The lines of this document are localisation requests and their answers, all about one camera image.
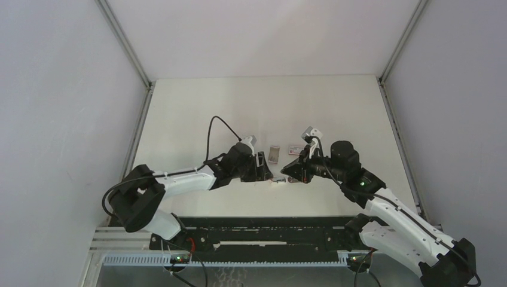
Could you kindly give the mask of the pink stapler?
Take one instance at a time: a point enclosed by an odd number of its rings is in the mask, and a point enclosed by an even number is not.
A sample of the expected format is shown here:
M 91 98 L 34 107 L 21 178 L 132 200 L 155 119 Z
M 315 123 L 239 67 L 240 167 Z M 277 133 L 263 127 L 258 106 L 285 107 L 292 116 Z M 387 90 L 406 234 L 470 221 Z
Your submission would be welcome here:
M 276 177 L 276 178 L 272 178 L 271 182 L 276 183 L 276 184 L 283 184 L 283 183 L 286 183 L 287 180 L 286 180 L 286 178 L 283 178 L 283 177 Z

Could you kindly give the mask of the red white staple box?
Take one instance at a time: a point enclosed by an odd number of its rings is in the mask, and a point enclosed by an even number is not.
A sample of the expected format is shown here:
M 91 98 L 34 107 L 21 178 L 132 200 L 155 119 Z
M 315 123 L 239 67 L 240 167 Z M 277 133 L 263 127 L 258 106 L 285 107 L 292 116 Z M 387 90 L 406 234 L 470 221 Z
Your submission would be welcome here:
M 288 154 L 289 155 L 300 155 L 304 151 L 305 146 L 300 145 L 290 145 L 288 147 Z

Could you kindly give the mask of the grey staple tray insert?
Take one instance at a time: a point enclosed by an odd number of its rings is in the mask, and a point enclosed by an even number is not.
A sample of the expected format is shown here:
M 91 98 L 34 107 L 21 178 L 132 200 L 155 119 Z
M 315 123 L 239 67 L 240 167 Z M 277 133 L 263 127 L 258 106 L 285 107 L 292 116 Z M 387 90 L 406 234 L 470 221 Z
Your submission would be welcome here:
M 272 145 L 268 153 L 268 162 L 277 164 L 279 162 L 280 146 Z

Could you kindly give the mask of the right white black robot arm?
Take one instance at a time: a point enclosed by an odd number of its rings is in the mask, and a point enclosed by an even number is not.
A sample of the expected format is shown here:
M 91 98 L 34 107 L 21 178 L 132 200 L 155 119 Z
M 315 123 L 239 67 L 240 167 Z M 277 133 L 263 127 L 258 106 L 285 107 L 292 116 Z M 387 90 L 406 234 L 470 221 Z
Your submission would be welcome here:
M 314 176 L 334 181 L 364 212 L 346 225 L 346 243 L 390 256 L 417 275 L 423 286 L 481 286 L 475 246 L 443 233 L 403 204 L 375 174 L 362 167 L 349 141 L 336 141 L 325 156 L 321 141 L 306 138 L 299 157 L 281 169 L 302 183 Z

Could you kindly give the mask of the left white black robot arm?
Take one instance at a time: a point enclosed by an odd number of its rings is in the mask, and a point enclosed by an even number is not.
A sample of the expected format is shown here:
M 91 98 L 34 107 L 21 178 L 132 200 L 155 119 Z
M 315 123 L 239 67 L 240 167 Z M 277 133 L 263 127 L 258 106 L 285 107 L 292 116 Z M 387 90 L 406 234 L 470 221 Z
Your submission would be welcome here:
M 184 224 L 173 212 L 160 208 L 163 200 L 183 193 L 222 188 L 234 179 L 263 182 L 273 177 L 265 154 L 238 142 L 228 152 L 191 170 L 157 173 L 146 164 L 138 165 L 105 193 L 102 203 L 110 205 L 110 216 L 126 232 L 145 230 L 161 237 L 172 249 L 180 249 L 187 241 Z

